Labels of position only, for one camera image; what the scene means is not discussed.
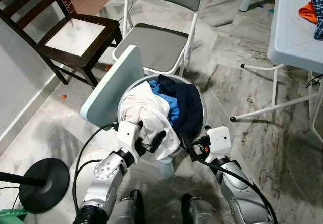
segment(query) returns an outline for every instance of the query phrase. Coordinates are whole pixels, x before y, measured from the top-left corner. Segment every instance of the blue cloth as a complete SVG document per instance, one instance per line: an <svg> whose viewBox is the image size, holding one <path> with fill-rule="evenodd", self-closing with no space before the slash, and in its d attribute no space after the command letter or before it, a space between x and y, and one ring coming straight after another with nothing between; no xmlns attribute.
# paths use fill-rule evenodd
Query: blue cloth
<svg viewBox="0 0 323 224"><path fill-rule="evenodd" d="M180 113L180 111L178 110L178 106L177 106L177 99L167 96L165 94L160 94L159 93L160 85L158 84L157 80L151 80L149 82L149 84L152 89L152 92L154 94L160 96L164 100L166 100L167 103L170 105L170 112L168 113L168 120L169 120L171 126L173 126L178 118L179 113Z"/></svg>
<svg viewBox="0 0 323 224"><path fill-rule="evenodd" d="M185 136L190 142L200 133L203 125L203 106L200 94L193 84L176 83L160 74L158 77L160 93L176 97L179 116L172 126L179 139Z"/></svg>
<svg viewBox="0 0 323 224"><path fill-rule="evenodd" d="M317 16L317 28L314 33L315 39L323 39L323 0L312 0Z"/></svg>

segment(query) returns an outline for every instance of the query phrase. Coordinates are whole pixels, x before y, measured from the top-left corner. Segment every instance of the laundry basket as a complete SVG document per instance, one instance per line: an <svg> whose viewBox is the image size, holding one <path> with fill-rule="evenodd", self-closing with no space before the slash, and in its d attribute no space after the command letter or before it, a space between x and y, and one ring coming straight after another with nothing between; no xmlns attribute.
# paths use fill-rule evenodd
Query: laundry basket
<svg viewBox="0 0 323 224"><path fill-rule="evenodd" d="M176 76L176 75L166 75L168 78L171 78L172 80L174 80L176 83L185 83L185 84L191 84L191 82L189 82L188 80ZM145 76L139 80L137 80L136 82L134 82L132 85L130 85L128 87L128 89L124 92L124 94L121 96L121 99L119 101L119 105L118 105L118 122L120 122L121 119L121 112L120 112L120 106L121 103L123 102L126 94L133 89L134 87L136 87L137 85L145 82L145 81L150 81L150 80L158 80L159 75L158 74L154 74L154 75L148 75ZM205 105L205 101L201 95L201 92L198 91L200 94L200 98L201 98L201 102L202 102L202 107L203 107L203 122L201 124L200 127L200 131L198 131L199 133L202 131L202 129L205 126L205 122L206 122L206 105ZM170 157L164 158L160 161L156 161L155 159L153 159L152 154L145 154L141 157L140 159L140 163L145 165L145 171L147 171L149 174L153 175L156 174L163 177L163 178L168 178L171 175L173 175L174 173L174 167L172 164L172 157L174 157L176 154L178 154L179 152L183 151L183 149L181 147L179 147L176 152L174 152Z"/></svg>
<svg viewBox="0 0 323 224"><path fill-rule="evenodd" d="M177 75L167 74L165 76L167 76L168 78L174 80L175 83L191 84L190 81L188 81L188 80L186 80L186 79L184 79L182 77L179 77ZM139 84L141 84L141 83L143 83L145 81L148 81L149 82L150 80L158 80L158 77L159 77L159 74L148 75L148 76L145 76L145 77L143 77L141 79L138 79L136 82L134 82L132 85L130 85L128 87L128 89L123 93L123 95L121 96L121 99L119 101L119 105L118 105L118 122L121 121L120 106L121 106L121 103L123 102L126 94L131 89L133 89L134 87L136 87L137 85L139 85ZM206 105L205 105L205 101L204 101L204 99L202 97L202 94L201 94L200 90L198 88L197 88L197 90L198 90L198 92L200 94L200 98L201 98L201 102L202 102L202 107L203 107L203 123L202 123L201 128L200 128L200 131L199 131L199 132L201 132L202 129L204 128L204 126L205 126L205 123L206 123Z"/></svg>

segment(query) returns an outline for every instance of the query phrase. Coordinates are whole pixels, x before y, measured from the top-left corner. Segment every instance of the plaid shirt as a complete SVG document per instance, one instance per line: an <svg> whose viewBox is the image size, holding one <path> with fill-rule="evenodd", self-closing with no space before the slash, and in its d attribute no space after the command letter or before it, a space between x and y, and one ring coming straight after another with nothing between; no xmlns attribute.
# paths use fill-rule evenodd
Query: plaid shirt
<svg viewBox="0 0 323 224"><path fill-rule="evenodd" d="M312 0L312 2L318 21L314 38L323 39L323 0Z"/></svg>

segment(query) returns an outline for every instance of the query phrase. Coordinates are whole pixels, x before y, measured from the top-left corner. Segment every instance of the white tile floor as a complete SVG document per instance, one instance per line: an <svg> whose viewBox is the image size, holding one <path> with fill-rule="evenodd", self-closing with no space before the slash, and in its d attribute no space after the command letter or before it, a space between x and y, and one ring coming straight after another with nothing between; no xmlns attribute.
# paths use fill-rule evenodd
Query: white tile floor
<svg viewBox="0 0 323 224"><path fill-rule="evenodd" d="M261 2L263 8L256 6L246 13L237 11L240 1L204 1L193 45L191 71L184 77L201 89L207 104L207 123L230 129L232 158L260 184L276 210L279 223L308 223L309 220L322 223L322 146L307 132L307 103L252 120L236 123L229 120L237 113L267 106L271 100L273 76L241 70L240 64L271 65L266 54L272 18L269 9L274 7L274 0L255 0ZM110 0L100 15L119 19L122 11L123 0ZM131 15L135 23L144 21L182 31L188 28L190 19L186 10L153 0L135 0ZM112 62L111 49L101 61ZM98 64L94 74L102 77L102 68L104 64ZM305 76L303 70L282 69L278 101L305 95ZM33 162L48 156L63 159L71 166L79 147L97 129L79 115L90 93L89 86L74 79L68 86L60 84L0 157L0 165L5 166L3 171L23 174ZM323 133L322 114L316 124ZM113 138L113 132L100 133L83 161L103 157L107 149L113 148ZM146 203L147 223L181 223L179 199L190 192L209 201L225 223L234 223L210 171L191 163L184 153L174 163L175 175L165 181L147 177L140 166L132 168L119 188L118 199L127 196L131 189L139 188ZM84 176L91 175L91 168L87 168ZM83 179L80 192L86 187L86 177ZM11 208L16 193L16 190L0 192L0 208ZM26 222L71 223L73 218L69 190L53 210L43 215L29 215Z"/></svg>

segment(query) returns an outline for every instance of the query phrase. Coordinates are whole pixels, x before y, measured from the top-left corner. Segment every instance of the clothing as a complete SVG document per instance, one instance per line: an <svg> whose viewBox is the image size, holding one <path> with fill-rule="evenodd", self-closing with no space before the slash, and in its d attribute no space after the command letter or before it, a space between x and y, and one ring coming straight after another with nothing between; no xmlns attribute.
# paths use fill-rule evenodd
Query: clothing
<svg viewBox="0 0 323 224"><path fill-rule="evenodd" d="M166 100L167 103L169 104L170 112L168 113L168 120L169 120L171 126L173 126L178 118L179 113L180 113L178 110L178 106L177 106L177 99L173 98L173 97L169 97L164 94L160 94L160 92L159 92L160 85L158 84L157 80L150 80L149 84L150 84L150 87L151 87L153 93L156 95L159 95L161 98Z"/></svg>
<svg viewBox="0 0 323 224"><path fill-rule="evenodd" d="M144 144L151 144L154 137L165 130L166 136L154 153L157 160L169 156L180 145L180 141L167 119L169 110L168 103L155 95L146 81L131 89L120 105L123 120L134 123L143 121L140 137Z"/></svg>
<svg viewBox="0 0 323 224"><path fill-rule="evenodd" d="M317 24L317 16L315 14L315 9L312 1L308 2L308 4L300 8L298 10L298 14L301 17L308 19L310 22Z"/></svg>
<svg viewBox="0 0 323 224"><path fill-rule="evenodd" d="M173 125L177 136L183 134L193 141L203 124L203 106L197 88L193 84L175 83L162 74L158 77L158 83L161 94L177 99L179 116Z"/></svg>
<svg viewBox="0 0 323 224"><path fill-rule="evenodd" d="M314 33L315 39L323 39L323 0L312 0L317 16L317 28Z"/></svg>

